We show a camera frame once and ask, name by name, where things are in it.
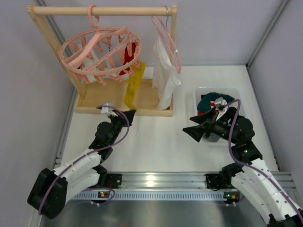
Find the white table surface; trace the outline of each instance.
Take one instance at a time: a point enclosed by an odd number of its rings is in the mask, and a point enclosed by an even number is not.
[[[144,77],[151,76],[152,67],[147,67]],[[212,86],[235,87],[240,91],[256,133],[253,142],[269,169],[277,170],[245,66],[185,66],[180,76],[181,85],[174,93],[173,116],[135,116],[128,136],[113,147],[111,156],[102,164],[108,171],[206,172],[219,171],[232,163],[226,146],[197,143],[182,131],[194,125],[189,120],[194,115],[194,89]],[[62,164],[80,155],[91,144],[98,124],[106,118],[98,114],[73,113]]]

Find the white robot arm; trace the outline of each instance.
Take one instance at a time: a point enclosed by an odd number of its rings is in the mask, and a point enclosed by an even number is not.
[[[46,168],[40,172],[27,199],[28,204],[40,214],[53,219],[72,197],[84,189],[108,187],[108,184],[112,185],[113,177],[121,179],[121,174],[107,174],[101,164],[112,153],[112,146],[122,128],[131,125],[135,110],[115,112],[109,107],[104,105],[101,113],[107,115],[111,122],[98,125],[95,139],[82,155],[61,167],[53,170]]]
[[[268,227],[303,226],[302,210],[279,185],[268,169],[261,153],[251,141],[255,135],[252,123],[238,116],[238,108],[230,107],[222,98],[215,101],[209,112],[191,117],[197,126],[183,131],[194,140],[208,139],[211,134],[229,141],[230,155],[235,161],[222,168],[209,188],[237,188],[262,216]]]

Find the white plastic bin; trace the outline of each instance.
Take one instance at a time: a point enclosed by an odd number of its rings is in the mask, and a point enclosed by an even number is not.
[[[234,97],[235,99],[241,100],[241,107],[239,111],[239,115],[248,117],[247,112],[245,112],[245,101],[243,100],[243,97],[241,96],[241,93],[238,89],[235,87],[198,87],[194,90],[194,116],[198,115],[198,104],[201,101],[201,95],[206,95],[210,92],[216,92],[220,94],[229,95],[231,97]],[[232,106],[237,108],[237,103],[232,104]],[[205,140],[204,138],[201,139],[201,142],[206,142],[208,145],[214,145],[214,146],[228,146],[228,142],[224,139],[219,139],[217,142],[209,142]]]

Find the cable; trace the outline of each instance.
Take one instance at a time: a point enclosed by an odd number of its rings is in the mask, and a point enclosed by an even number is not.
[[[46,193],[45,193],[45,195],[44,195],[44,197],[43,197],[43,199],[42,199],[42,201],[41,201],[39,210],[38,210],[38,211],[39,211],[39,215],[41,215],[42,207],[43,207],[43,205],[44,205],[44,203],[45,203],[45,201],[46,201],[46,198],[48,197],[48,195],[49,195],[51,189],[53,188],[53,186],[55,185],[55,183],[57,182],[57,180],[58,180],[64,173],[66,173],[74,164],[78,163],[81,159],[83,159],[83,158],[86,157],[87,155],[90,155],[90,154],[93,154],[93,153],[95,153],[95,152],[98,152],[98,151],[101,151],[101,150],[105,150],[105,149],[108,149],[108,148],[111,148],[111,147],[117,145],[117,144],[120,143],[122,140],[124,140],[125,137],[128,135],[130,123],[129,123],[129,121],[128,121],[126,115],[125,115],[121,110],[119,110],[119,109],[117,109],[117,108],[115,108],[115,107],[113,107],[113,106],[110,106],[110,105],[100,105],[100,106],[97,107],[97,109],[106,108],[106,107],[118,111],[118,112],[124,117],[124,119],[125,119],[125,121],[126,121],[126,125],[127,125],[127,129],[126,129],[125,135],[124,135],[118,142],[113,143],[112,145],[109,145],[109,146],[103,147],[103,148],[99,148],[99,149],[96,149],[96,150],[92,150],[92,151],[88,152],[87,154],[80,156],[80,157],[79,157],[78,159],[76,159],[72,164],[70,164],[68,167],[66,167],[66,168],[65,168],[65,169],[64,169],[64,170],[63,170],[63,171],[54,179],[54,181],[51,183],[51,185],[50,185],[49,188],[47,189],[47,191],[46,191]]]
[[[104,203],[96,203],[96,202],[93,202],[93,201],[80,201],[80,202],[77,202],[76,204],[73,204],[73,205],[71,205],[70,207],[68,207],[68,208],[66,208],[65,210],[63,210],[61,213],[60,213],[60,215],[58,215],[57,217],[55,217],[54,219],[51,219],[50,221],[51,222],[56,222],[58,219],[59,219],[59,217],[61,217],[63,214],[66,214],[68,211],[70,211],[71,209],[73,209],[73,208],[75,208],[76,206],[78,206],[78,205],[80,205],[80,204],[83,204],[83,203],[90,203],[90,204],[96,204],[98,207],[100,206],[100,205],[105,205],[105,204],[107,204],[107,203],[109,203],[109,201],[111,201],[113,198],[114,198],[114,196],[115,196],[115,190],[114,189],[112,189],[112,188],[88,188],[88,189],[85,189],[85,190],[83,190],[84,192],[86,192],[86,191],[93,191],[93,190],[102,190],[102,189],[104,189],[104,190],[109,190],[110,192],[112,192],[112,195],[109,197],[109,199],[108,200],[106,200]]]
[[[231,125],[231,129],[229,131],[229,135],[228,135],[228,150],[229,150],[229,153],[232,157],[232,159],[236,162],[236,163],[239,163],[240,165],[242,166],[247,166],[255,171],[257,171],[258,173],[262,174],[264,177],[266,177],[273,185],[274,187],[281,193],[281,195],[285,198],[285,200],[291,205],[291,207],[295,210],[295,212],[297,213],[300,221],[302,222],[303,224],[303,217],[301,216],[299,210],[295,207],[294,203],[289,199],[289,197],[287,196],[287,194],[285,192],[283,192],[281,189],[272,179],[270,179],[268,177],[268,175],[266,173],[264,173],[262,170],[254,167],[254,166],[251,166],[251,165],[248,165],[244,162],[241,162],[239,161],[232,153],[232,133],[233,133],[233,128],[235,127],[235,124],[236,124],[236,121],[237,121],[237,117],[239,115],[239,111],[240,111],[240,107],[241,107],[241,101],[239,99],[235,99],[233,101],[231,101],[230,103],[228,103],[227,105],[225,106],[230,106],[231,104],[235,103],[235,102],[238,102],[238,106],[237,106],[237,110],[236,110],[236,113],[235,113],[235,117],[233,118],[233,121],[232,121],[232,125]]]

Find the dark green fabric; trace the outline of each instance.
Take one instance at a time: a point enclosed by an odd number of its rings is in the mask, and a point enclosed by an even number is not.
[[[204,95],[202,100],[199,102],[198,107],[197,107],[198,111],[201,111],[203,113],[210,111],[212,109],[210,106],[210,101],[215,101],[216,99],[218,99],[220,97],[225,99],[227,101],[227,103],[235,100],[233,97],[231,97],[229,95],[220,94],[220,93],[216,93],[216,92],[210,92],[210,93]]]

